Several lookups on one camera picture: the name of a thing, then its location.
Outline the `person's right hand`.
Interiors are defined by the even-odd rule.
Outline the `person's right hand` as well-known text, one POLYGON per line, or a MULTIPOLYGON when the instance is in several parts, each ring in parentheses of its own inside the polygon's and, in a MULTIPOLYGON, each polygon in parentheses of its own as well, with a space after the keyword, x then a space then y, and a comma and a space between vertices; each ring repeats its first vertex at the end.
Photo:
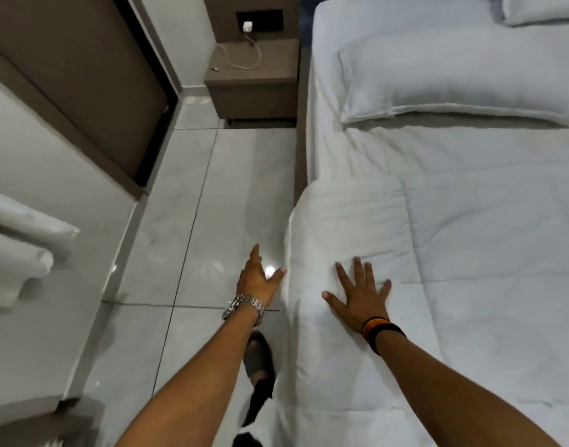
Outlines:
POLYGON ((382 316, 390 320, 386 302, 379 303, 377 301, 377 293, 380 288, 376 285, 371 263, 365 262, 363 267, 365 288, 356 288, 354 278, 351 279, 348 276, 341 263, 335 264, 337 277, 346 296, 345 303, 348 306, 348 313, 334 313, 346 323, 347 327, 360 334, 363 323, 373 316, 382 316))

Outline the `person's left hand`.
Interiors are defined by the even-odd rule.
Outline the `person's left hand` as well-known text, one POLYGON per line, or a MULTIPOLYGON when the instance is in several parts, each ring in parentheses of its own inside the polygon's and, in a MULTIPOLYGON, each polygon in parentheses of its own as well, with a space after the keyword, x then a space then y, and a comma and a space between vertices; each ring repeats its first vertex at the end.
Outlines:
POLYGON ((279 287, 270 288, 265 284, 265 280, 269 277, 265 275, 259 250, 258 244, 252 248, 249 259, 240 274, 236 294, 255 297, 264 304, 265 308, 268 308, 273 302, 279 287))

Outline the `person's left forearm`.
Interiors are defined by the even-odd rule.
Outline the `person's left forearm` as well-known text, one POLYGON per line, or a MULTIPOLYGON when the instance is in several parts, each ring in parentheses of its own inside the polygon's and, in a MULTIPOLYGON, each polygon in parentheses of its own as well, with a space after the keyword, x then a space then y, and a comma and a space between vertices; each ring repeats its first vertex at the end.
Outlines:
POLYGON ((235 311, 140 410, 115 447, 212 447, 257 312, 235 311))

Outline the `person's right forearm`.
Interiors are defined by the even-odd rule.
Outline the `person's right forearm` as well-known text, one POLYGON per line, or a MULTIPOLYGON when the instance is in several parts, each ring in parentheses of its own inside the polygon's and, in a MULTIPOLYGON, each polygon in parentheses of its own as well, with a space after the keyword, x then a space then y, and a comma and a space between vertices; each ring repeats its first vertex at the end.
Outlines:
POLYGON ((438 447, 559 447, 514 406, 401 333, 384 330, 375 342, 409 406, 438 447))

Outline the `orange striped wristband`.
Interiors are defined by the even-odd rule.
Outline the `orange striped wristband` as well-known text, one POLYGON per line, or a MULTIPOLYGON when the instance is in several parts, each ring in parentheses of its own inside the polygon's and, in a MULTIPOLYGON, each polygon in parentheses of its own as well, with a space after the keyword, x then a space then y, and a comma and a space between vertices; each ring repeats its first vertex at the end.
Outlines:
POLYGON ((363 338, 367 339, 370 330, 372 330, 374 327, 378 326, 378 325, 388 325, 391 324, 390 320, 382 317, 382 316, 373 316, 369 319, 367 319, 362 327, 361 327, 361 334, 363 336, 363 338))

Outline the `silver metal wristwatch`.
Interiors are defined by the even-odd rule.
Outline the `silver metal wristwatch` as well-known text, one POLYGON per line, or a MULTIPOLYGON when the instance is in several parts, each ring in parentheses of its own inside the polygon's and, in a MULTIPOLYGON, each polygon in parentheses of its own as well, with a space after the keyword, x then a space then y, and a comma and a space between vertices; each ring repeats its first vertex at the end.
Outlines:
POLYGON ((257 318, 255 322, 255 327, 261 325, 264 315, 265 315, 265 306, 264 304, 255 297, 245 295, 245 294, 237 294, 235 298, 228 302, 226 308, 222 312, 222 320, 226 321, 237 309, 242 306, 250 306, 254 308, 257 312, 257 318))

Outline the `grey sandal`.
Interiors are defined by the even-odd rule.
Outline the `grey sandal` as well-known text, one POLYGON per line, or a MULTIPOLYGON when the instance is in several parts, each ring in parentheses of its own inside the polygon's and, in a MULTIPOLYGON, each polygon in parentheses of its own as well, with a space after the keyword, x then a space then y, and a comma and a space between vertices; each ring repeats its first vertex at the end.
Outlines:
POLYGON ((267 339, 259 330, 253 330, 243 355, 243 365, 253 387, 261 381, 274 382, 276 377, 273 353, 267 339))

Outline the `white bed mattress with sheet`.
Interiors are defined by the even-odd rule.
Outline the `white bed mattress with sheet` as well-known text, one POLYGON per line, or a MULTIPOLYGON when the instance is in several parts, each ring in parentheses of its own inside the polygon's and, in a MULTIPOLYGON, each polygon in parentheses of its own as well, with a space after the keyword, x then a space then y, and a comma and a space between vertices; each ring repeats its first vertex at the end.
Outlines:
POLYGON ((338 50, 373 34, 488 26, 501 0, 312 1, 311 54, 302 59, 308 87, 305 126, 308 182, 375 174, 447 172, 510 165, 569 164, 569 128, 534 119, 410 113, 349 127, 338 50))

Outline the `brown nightstand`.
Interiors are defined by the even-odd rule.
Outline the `brown nightstand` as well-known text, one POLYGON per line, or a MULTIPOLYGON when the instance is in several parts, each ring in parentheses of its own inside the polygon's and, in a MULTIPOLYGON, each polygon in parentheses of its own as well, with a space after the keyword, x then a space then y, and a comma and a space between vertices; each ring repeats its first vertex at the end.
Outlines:
POLYGON ((218 117, 229 121, 295 119, 299 53, 295 38, 217 44, 205 85, 218 117))

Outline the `large white pillow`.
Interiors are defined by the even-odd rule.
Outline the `large white pillow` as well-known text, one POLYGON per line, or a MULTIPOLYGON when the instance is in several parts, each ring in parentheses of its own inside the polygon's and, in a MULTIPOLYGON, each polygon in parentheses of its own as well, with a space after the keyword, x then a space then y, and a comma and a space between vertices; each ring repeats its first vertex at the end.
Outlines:
POLYGON ((342 124, 435 112, 569 127, 569 24, 372 35, 338 55, 342 124))

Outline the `white cabinet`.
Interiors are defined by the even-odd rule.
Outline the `white cabinet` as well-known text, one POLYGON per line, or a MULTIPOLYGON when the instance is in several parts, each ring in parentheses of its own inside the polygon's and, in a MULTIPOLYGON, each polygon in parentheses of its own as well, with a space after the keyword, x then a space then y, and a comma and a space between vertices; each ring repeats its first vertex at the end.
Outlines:
POLYGON ((0 194, 80 230, 0 309, 0 424, 67 396, 135 200, 0 83, 0 194))

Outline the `large folded white towel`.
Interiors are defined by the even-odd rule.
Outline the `large folded white towel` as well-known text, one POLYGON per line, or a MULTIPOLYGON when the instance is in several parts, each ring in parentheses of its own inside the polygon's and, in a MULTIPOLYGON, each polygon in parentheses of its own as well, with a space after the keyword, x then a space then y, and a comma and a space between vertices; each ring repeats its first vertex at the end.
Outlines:
POLYGON ((65 259, 71 255, 80 229, 0 193, 0 233, 65 259))

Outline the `small folded white towel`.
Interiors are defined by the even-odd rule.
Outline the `small folded white towel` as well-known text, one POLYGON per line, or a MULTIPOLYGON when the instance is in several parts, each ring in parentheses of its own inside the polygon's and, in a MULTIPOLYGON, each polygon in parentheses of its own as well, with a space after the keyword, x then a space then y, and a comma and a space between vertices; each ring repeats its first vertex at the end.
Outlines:
POLYGON ((13 308, 26 279, 13 275, 0 275, 0 309, 13 308))

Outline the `brown bed frame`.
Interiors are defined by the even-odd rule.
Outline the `brown bed frame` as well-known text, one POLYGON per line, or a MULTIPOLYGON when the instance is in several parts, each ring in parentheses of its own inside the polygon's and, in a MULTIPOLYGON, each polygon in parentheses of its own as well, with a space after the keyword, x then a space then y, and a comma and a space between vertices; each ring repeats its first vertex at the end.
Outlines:
POLYGON ((296 206, 303 191, 308 186, 308 159, 306 146, 306 127, 308 109, 308 90, 310 74, 311 47, 300 47, 299 74, 297 85, 296 149, 293 206, 296 206))

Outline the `black wall socket plate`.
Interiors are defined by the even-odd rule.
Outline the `black wall socket plate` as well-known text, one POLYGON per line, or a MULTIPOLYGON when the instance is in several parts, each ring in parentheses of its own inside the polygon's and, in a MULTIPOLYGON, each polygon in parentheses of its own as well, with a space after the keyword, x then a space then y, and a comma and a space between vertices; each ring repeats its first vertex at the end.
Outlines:
POLYGON ((244 21, 253 22, 252 33, 277 33, 284 29, 284 15, 281 9, 236 12, 238 28, 242 31, 244 21))

